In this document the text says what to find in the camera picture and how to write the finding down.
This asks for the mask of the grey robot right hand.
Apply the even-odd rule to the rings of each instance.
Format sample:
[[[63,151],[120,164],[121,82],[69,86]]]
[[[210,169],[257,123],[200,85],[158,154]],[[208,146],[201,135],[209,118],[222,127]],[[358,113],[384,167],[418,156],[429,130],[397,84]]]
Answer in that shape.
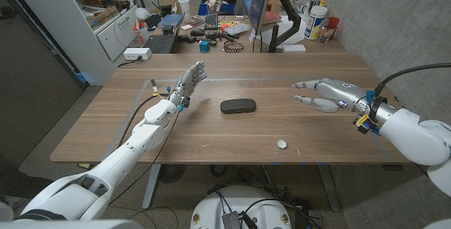
[[[347,109],[357,114],[369,113],[366,92],[348,82],[319,78],[317,80],[296,82],[292,85],[292,88],[307,88],[317,91],[323,98],[294,96],[294,100],[313,106],[315,109],[325,113],[335,113],[339,109]]]

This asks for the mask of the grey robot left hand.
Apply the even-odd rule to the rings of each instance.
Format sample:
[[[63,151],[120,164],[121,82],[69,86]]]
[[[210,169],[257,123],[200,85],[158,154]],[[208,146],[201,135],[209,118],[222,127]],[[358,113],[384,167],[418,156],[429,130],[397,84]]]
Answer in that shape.
[[[169,94],[168,100],[176,106],[181,105],[184,100],[192,95],[195,87],[207,77],[205,74],[204,61],[198,61],[187,69],[178,79]]]

